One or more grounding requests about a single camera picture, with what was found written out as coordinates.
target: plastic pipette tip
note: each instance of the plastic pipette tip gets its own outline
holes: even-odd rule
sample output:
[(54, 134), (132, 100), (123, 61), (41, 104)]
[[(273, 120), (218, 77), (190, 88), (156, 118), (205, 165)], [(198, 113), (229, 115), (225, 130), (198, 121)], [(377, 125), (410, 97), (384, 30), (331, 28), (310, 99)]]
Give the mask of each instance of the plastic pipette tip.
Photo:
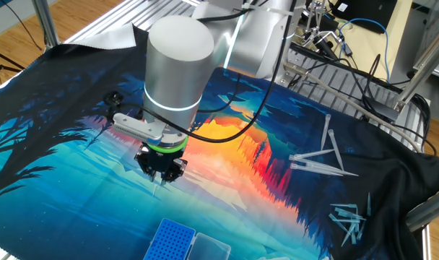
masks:
[(326, 123), (324, 124), (323, 131), (322, 131), (321, 151), (323, 150), (323, 146), (326, 143), (327, 129), (329, 128), (330, 118), (331, 118), (330, 114), (326, 114)]
[(333, 172), (328, 171), (328, 170), (312, 168), (312, 167), (306, 167), (306, 166), (300, 166), (300, 165), (297, 165), (297, 164), (294, 164), (294, 163), (290, 164), (290, 169), (293, 169), (293, 170), (306, 170), (308, 172), (319, 173), (319, 174), (324, 174), (324, 175), (329, 175), (329, 176), (343, 176), (342, 174), (333, 173)]
[(366, 223), (366, 221), (364, 221), (364, 223), (361, 226), (361, 229), (359, 230), (359, 233), (357, 234), (358, 240), (361, 240), (361, 238), (362, 238), (362, 234), (364, 233), (365, 223)]
[(338, 215), (342, 216), (342, 217), (351, 217), (351, 218), (355, 218), (355, 219), (359, 219), (359, 220), (365, 220), (365, 218), (359, 216), (358, 214), (348, 212), (348, 211), (346, 211), (344, 209), (340, 209), (338, 207), (335, 208), (335, 211), (338, 212)]
[(317, 156), (317, 155), (324, 155), (326, 153), (330, 153), (333, 152), (333, 149), (327, 149), (327, 150), (323, 150), (323, 151), (317, 151), (317, 152), (308, 152), (305, 154), (296, 154), (296, 155), (290, 155), (289, 159), (290, 160), (300, 160), (303, 158), (307, 158), (307, 157), (312, 157), (312, 156)]
[(372, 208), (370, 207), (370, 192), (367, 196), (367, 216), (371, 216), (372, 215)]
[(329, 215), (329, 217), (332, 219), (335, 224), (337, 224), (342, 230), (344, 230), (346, 233), (348, 233), (348, 230), (340, 223), (340, 221), (337, 221), (338, 219), (332, 215), (332, 213)]
[(351, 233), (351, 244), (355, 245), (356, 244), (356, 235), (354, 232)]
[(322, 168), (326, 168), (326, 169), (330, 169), (330, 170), (340, 170), (340, 169), (338, 169), (338, 168), (335, 168), (335, 167), (333, 167), (333, 166), (330, 166), (330, 165), (327, 165), (327, 164), (323, 164), (323, 163), (320, 163), (320, 162), (315, 162), (315, 161), (312, 161), (312, 160), (308, 160), (308, 159), (298, 159), (297, 160), (298, 162), (302, 162), (302, 163), (306, 163), (306, 164), (313, 164), (313, 165), (315, 165), (315, 166), (320, 166), (320, 167), (322, 167)]
[(332, 141), (332, 145), (334, 146), (334, 151), (335, 151), (336, 159), (338, 160), (338, 163), (340, 164), (340, 168), (344, 171), (343, 162), (342, 162), (342, 156), (340, 155), (340, 151), (338, 150), (338, 146), (336, 145), (336, 141), (335, 141), (334, 130), (330, 129), (330, 130), (327, 131), (327, 133), (329, 134), (330, 140)]
[(355, 224), (351, 224), (351, 227), (349, 227), (347, 235), (344, 237), (342, 247), (343, 247), (344, 243), (348, 240), (348, 238), (351, 236), (351, 233), (353, 232), (354, 229), (355, 229)]

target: laboratory equipment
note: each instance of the laboratory equipment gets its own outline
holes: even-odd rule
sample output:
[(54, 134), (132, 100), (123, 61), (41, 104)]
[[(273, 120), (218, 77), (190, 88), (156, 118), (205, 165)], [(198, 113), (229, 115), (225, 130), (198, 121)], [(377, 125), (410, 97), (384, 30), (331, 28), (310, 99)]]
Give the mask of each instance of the laboratory equipment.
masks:
[(290, 165), (290, 169), (293, 169), (293, 170), (306, 170), (306, 171), (309, 171), (309, 172), (312, 172), (312, 173), (320, 173), (320, 174), (325, 174), (325, 175), (330, 175), (330, 176), (343, 176), (342, 174), (334, 173), (334, 172), (331, 172), (330, 170), (314, 168), (314, 167), (311, 167), (311, 166), (301, 166), (301, 165), (297, 165), (297, 164), (294, 164), (294, 163), (292, 163)]
[(334, 130), (330, 129), (330, 130), (327, 131), (327, 133), (329, 133), (330, 140), (332, 141), (332, 145), (334, 146), (334, 151), (335, 151), (336, 159), (338, 160), (338, 163), (340, 164), (340, 168), (344, 171), (342, 156), (340, 155), (340, 151), (338, 150), (338, 147), (337, 147), (336, 141), (335, 141)]
[[(273, 81), (284, 74), (283, 66), (274, 64), (286, 59), (288, 35), (295, 31), (302, 9), (295, 8), (298, 2), (303, 1), (269, 1), (263, 6), (252, 1), (238, 14), (202, 2), (192, 17), (163, 17), (153, 24), (147, 42), (144, 121), (120, 113), (113, 117), (116, 131), (143, 142), (135, 160), (152, 180), (156, 173), (162, 184), (183, 175), (187, 162), (180, 158), (190, 135), (186, 131), (216, 67), (257, 78), (272, 75)], [(107, 97), (109, 104), (122, 100), (118, 93)]]
[(327, 130), (329, 129), (330, 118), (331, 118), (330, 114), (326, 114), (326, 123), (323, 125), (323, 131), (322, 131), (321, 151), (323, 149), (323, 145), (326, 143)]
[(318, 156), (318, 155), (325, 155), (326, 153), (330, 153), (333, 151), (334, 151), (333, 149), (327, 149), (327, 150), (317, 151), (317, 152), (308, 152), (308, 153), (301, 154), (301, 155), (290, 155), (289, 160), (300, 160), (303, 158), (308, 158), (308, 157), (313, 157), (313, 156)]

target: wooden floor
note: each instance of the wooden floor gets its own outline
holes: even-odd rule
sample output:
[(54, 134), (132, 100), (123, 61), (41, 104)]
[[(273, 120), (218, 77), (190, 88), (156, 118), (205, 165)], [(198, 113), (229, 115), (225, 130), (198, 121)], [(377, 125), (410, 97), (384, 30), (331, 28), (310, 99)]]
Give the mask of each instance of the wooden floor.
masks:
[[(80, 29), (120, 4), (121, 0), (58, 0), (51, 6), (51, 13), (58, 30), (60, 40), (65, 40)], [(25, 25), (32, 33), (38, 45), (44, 47), (43, 34), (37, 18), (25, 20)], [(21, 25), (0, 35), (0, 53), (14, 59), (23, 66), (32, 63), (41, 52), (32, 44), (28, 34)], [(8, 65), (0, 59), (0, 64)], [(13, 72), (2, 71), (3, 81), (14, 76)], [(433, 120), (428, 139), (436, 146), (439, 156), (439, 121)], [(433, 260), (439, 260), (439, 218), (431, 224)]]

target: blue pipette tip rack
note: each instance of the blue pipette tip rack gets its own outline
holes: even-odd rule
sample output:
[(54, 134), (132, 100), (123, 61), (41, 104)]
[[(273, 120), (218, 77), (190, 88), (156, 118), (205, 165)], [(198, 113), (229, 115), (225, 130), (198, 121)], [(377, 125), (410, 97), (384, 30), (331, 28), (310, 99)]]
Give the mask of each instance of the blue pipette tip rack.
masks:
[(163, 219), (144, 260), (184, 260), (196, 231)]

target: tree silhouette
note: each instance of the tree silhouette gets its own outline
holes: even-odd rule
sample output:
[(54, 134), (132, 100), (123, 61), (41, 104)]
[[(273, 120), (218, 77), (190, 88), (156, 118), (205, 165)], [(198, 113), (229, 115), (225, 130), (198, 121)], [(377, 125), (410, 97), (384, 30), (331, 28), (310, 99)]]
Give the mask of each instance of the tree silhouette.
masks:
[[(0, 170), (0, 196), (22, 188), (15, 185), (20, 180), (54, 171), (51, 165), (29, 165), (55, 153), (55, 146), (86, 142), (86, 135), (81, 133), (88, 130), (86, 122), (108, 113), (105, 93), (141, 87), (144, 62), (126, 62), (140, 52), (145, 52), (145, 46), (100, 51), (60, 45), (0, 89), (0, 153), (11, 151)], [(126, 79), (124, 74), (129, 72), (139, 78)], [(142, 102), (141, 96), (131, 99), (133, 103)], [(88, 146), (109, 128), (110, 122), (105, 122)]]
[(85, 150), (88, 149), (92, 144), (96, 143), (99, 139), (99, 136), (101, 134), (103, 134), (106, 130), (108, 130), (110, 127), (112, 126), (112, 124), (109, 121), (106, 121), (103, 126), (101, 127), (101, 130), (99, 131), (98, 134), (96, 134), (95, 137), (93, 137), (91, 139), (91, 141), (88, 143), (88, 145), (85, 147)]

